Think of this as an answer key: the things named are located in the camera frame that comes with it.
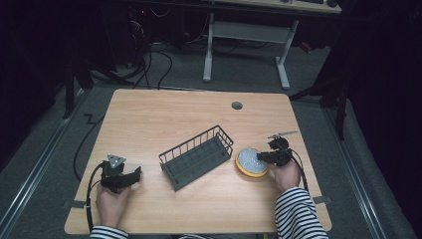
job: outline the person's right hand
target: person's right hand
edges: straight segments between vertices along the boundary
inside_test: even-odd
[[[294,161],[291,160],[281,167],[270,163],[268,167],[274,172],[277,186],[282,190],[282,193],[292,187],[299,186],[301,182],[301,171]]]
[[[108,188],[97,186],[97,209],[99,210],[102,226],[117,228],[121,216],[126,209],[130,186],[121,190],[119,194]]]

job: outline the gray carpet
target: gray carpet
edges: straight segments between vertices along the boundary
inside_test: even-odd
[[[200,45],[185,48],[183,51],[171,47],[165,49],[163,45],[154,46],[155,50],[165,49],[162,53],[167,54],[172,60],[172,68],[161,83],[163,90],[172,87],[292,95],[313,84],[317,72],[329,53],[329,48],[315,50],[308,54],[301,49],[291,48],[286,60],[286,69],[292,87],[289,91],[283,91],[274,59],[245,55],[244,52],[248,51],[249,46],[241,46],[230,54],[215,54],[213,79],[205,84],[202,82],[205,50],[193,49],[194,47],[198,48]],[[155,88],[159,79],[167,71],[170,61],[160,54],[154,53],[151,56],[151,68],[147,77],[149,85]],[[125,74],[127,71],[121,69],[119,73]],[[92,121],[100,119],[106,113],[112,93],[117,88],[122,88],[122,86],[96,81],[95,87],[89,93],[84,93],[86,98],[79,104],[80,107],[70,121],[64,137],[59,141],[47,170],[14,223],[9,238],[87,238],[87,236],[66,234],[64,225],[69,208],[64,208],[63,204],[74,198],[79,186],[72,170],[74,155],[85,134],[93,126],[88,123],[88,117],[85,114],[92,115]],[[148,88],[145,79],[142,80],[139,88]],[[1,172],[0,180],[3,182],[0,186],[1,215],[6,214],[50,137],[62,122],[64,98],[64,91],[59,92],[57,103],[35,123],[31,134],[9,165]],[[319,107],[315,97],[306,97],[304,100],[293,102],[293,108],[322,194],[329,196],[332,200],[332,203],[327,206],[332,221],[332,229],[328,232],[328,236],[330,238],[372,238],[371,230],[347,175],[342,158],[343,153],[338,147],[335,134],[332,133],[332,125],[326,118],[325,111],[327,110]],[[93,130],[77,157],[79,175],[84,172],[99,130],[100,126]],[[344,135],[344,143],[373,202],[385,237],[416,238],[366,147],[364,137],[355,122],[351,105],[347,106]],[[168,236],[133,235],[132,238],[168,238]]]

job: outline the dark background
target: dark background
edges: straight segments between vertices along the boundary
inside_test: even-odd
[[[422,154],[418,145],[422,134],[421,1],[358,0],[340,4],[342,15],[372,16],[373,24],[362,28],[302,21],[294,46],[301,42],[312,48],[332,46],[316,85],[343,77],[343,70],[351,69],[348,97],[367,144],[403,213],[422,237],[417,224],[422,216],[422,185],[418,177]],[[105,9],[99,9],[96,4],[82,7],[49,1],[1,3],[1,168],[30,132],[31,125],[55,102],[72,54],[80,54],[110,70],[115,64],[132,61],[130,49],[119,49],[121,43],[116,42],[130,42],[120,37],[126,36],[124,31],[117,30],[129,27],[119,27],[124,25],[121,15],[105,18]],[[143,16],[143,20],[145,29],[155,37],[182,48],[184,41],[189,40],[184,33],[197,36],[203,27],[198,22],[202,23],[205,16],[177,10],[167,18]],[[337,90],[332,87],[320,94]]]

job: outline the metal wire basket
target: metal wire basket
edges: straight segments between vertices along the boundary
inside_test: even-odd
[[[230,159],[232,145],[223,128],[215,125],[160,154],[161,169],[177,191]]]

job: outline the striped sleeve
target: striped sleeve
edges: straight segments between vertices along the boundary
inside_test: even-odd
[[[328,238],[310,196],[298,187],[277,198],[276,225],[279,238]]]
[[[101,239],[126,239],[128,234],[112,227],[95,226],[91,232],[90,238]]]

